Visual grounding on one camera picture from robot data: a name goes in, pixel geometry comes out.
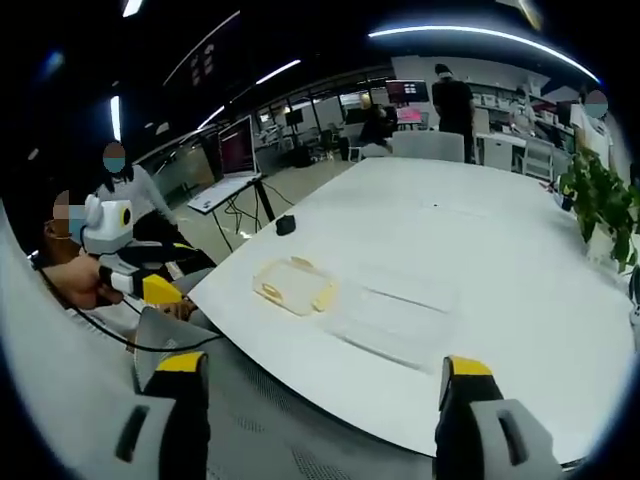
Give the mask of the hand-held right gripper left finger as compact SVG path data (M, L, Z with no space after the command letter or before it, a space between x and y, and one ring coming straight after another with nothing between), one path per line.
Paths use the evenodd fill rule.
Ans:
M207 477L208 355L142 352L135 391L111 428L106 479Z

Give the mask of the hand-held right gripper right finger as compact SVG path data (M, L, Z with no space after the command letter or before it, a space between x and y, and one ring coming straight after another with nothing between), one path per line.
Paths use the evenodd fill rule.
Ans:
M553 439L482 362L444 358L435 430L436 479L561 479Z

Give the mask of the person's left hand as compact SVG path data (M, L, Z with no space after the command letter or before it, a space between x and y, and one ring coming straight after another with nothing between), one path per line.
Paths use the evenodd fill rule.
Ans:
M123 294L101 280L100 267L101 264L90 256L77 257L62 265L60 289L71 304L91 310L122 302Z

